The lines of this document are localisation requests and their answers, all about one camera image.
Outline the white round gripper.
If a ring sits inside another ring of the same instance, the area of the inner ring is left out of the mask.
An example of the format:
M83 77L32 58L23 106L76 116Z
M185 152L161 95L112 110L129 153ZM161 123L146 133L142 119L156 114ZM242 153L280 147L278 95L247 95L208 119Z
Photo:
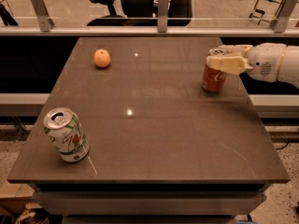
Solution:
M278 65L286 46L263 43L255 47L221 45L220 49L224 49L221 56L206 57L208 67L232 75L240 75L247 71L247 74L255 80L275 82L278 76Z

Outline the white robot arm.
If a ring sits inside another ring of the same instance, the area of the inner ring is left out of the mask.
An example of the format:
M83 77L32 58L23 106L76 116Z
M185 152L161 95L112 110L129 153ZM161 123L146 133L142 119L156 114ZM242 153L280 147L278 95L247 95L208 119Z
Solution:
M285 82L299 88L299 47L282 43L220 45L206 56L208 67L232 75L247 73L265 82Z

